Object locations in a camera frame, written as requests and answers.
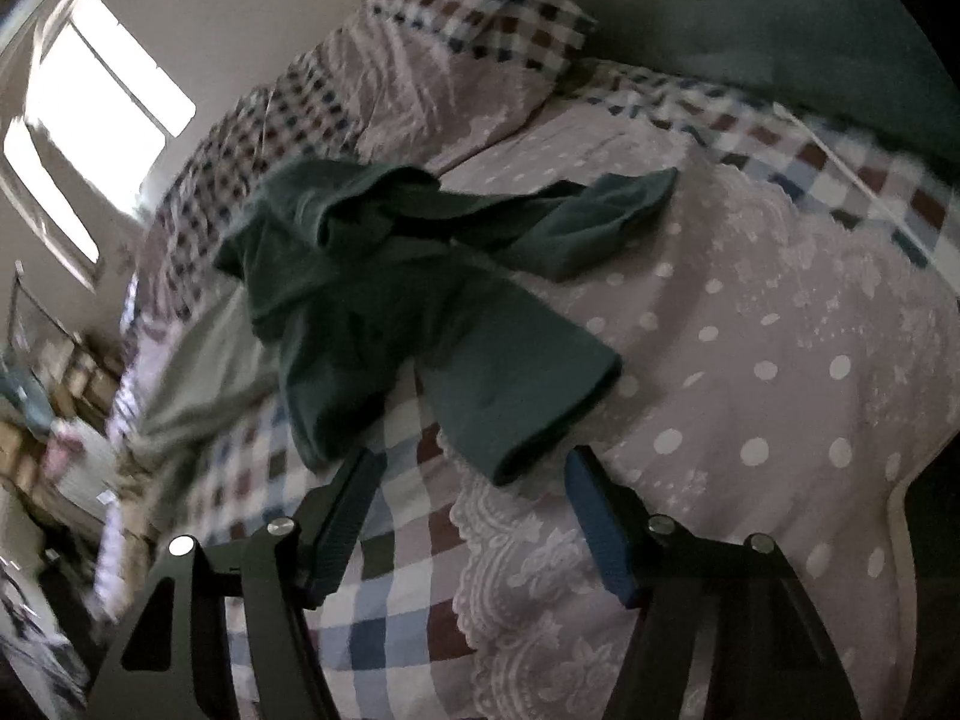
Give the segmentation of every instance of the pillow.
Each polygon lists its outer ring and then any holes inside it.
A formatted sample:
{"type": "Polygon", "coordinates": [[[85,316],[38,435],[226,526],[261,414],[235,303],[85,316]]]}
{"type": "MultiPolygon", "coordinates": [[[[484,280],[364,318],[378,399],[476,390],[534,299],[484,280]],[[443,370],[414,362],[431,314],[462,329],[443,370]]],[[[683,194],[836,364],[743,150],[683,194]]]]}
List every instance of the pillow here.
{"type": "Polygon", "coordinates": [[[853,119],[960,164],[960,90],[899,0],[573,0],[584,54],[853,119]]]}

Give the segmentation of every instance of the bolt head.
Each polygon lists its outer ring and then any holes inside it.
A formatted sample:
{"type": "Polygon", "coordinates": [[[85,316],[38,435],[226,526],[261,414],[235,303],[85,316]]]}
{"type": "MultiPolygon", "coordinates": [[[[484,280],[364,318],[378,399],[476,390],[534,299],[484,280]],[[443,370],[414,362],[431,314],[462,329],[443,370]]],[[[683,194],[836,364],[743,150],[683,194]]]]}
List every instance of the bolt head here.
{"type": "Polygon", "coordinates": [[[677,530],[677,523],[666,514],[654,514],[647,520],[647,530],[658,536],[670,536],[677,530]]]}
{"type": "Polygon", "coordinates": [[[290,517],[277,517],[277,519],[267,526],[267,533],[280,538],[281,536],[286,536],[287,533],[290,533],[295,527],[296,522],[290,517]]]}
{"type": "Polygon", "coordinates": [[[170,554],[174,557],[182,557],[193,549],[193,544],[193,536],[177,536],[174,541],[170,542],[170,546],[167,547],[167,549],[170,550],[170,554]]]}
{"type": "Polygon", "coordinates": [[[766,533],[754,533],[750,536],[750,548],[761,555],[770,555],[776,549],[776,541],[766,533]]]}

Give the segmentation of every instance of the white dot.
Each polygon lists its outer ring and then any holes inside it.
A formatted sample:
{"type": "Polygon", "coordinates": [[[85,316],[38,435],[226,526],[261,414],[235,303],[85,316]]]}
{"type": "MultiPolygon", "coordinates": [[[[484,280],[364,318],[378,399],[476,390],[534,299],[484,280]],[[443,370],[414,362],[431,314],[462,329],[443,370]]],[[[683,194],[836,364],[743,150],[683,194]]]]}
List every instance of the white dot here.
{"type": "Polygon", "coordinates": [[[887,458],[887,466],[885,469],[883,469],[883,473],[887,477],[888,482],[893,482],[894,479],[896,479],[896,476],[899,474],[900,460],[901,456],[899,456],[899,452],[894,452],[887,458]]]}
{"type": "Polygon", "coordinates": [[[637,394],[638,389],[640,389],[640,384],[632,376],[621,376],[616,383],[617,394],[621,397],[632,397],[637,394]]]}
{"type": "Polygon", "coordinates": [[[667,428],[654,439],[654,451],[658,455],[669,455],[677,451],[683,442],[683,433],[673,428],[667,428]]]}
{"type": "Polygon", "coordinates": [[[659,327],[659,321],[656,319],[656,314],[652,311],[648,311],[646,314],[640,317],[640,320],[637,322],[640,324],[644,330],[656,330],[659,327]]]}
{"type": "Polygon", "coordinates": [[[763,439],[750,439],[740,447],[740,459],[744,466],[762,466],[770,456],[770,445],[763,439]]]}
{"type": "Polygon", "coordinates": [[[853,450],[846,439],[837,439],[830,445],[830,462],[839,469],[846,469],[853,459],[853,450]]]}
{"type": "Polygon", "coordinates": [[[832,556],[832,546],[829,544],[817,544],[806,559],[806,573],[814,579],[819,579],[824,573],[827,573],[827,567],[830,565],[830,558],[832,556]]]}
{"type": "Polygon", "coordinates": [[[778,368],[774,362],[770,362],[769,360],[764,360],[754,365],[754,375],[762,382],[772,381],[776,376],[777,370],[778,368]]]}
{"type": "Polygon", "coordinates": [[[867,560],[867,574],[872,577],[872,579],[877,579],[883,571],[886,562],[886,553],[880,547],[877,547],[877,549],[870,552],[870,560],[867,560]]]}
{"type": "Polygon", "coordinates": [[[833,362],[830,363],[830,378],[840,381],[848,373],[850,373],[850,358],[845,354],[834,357],[833,362]]]}

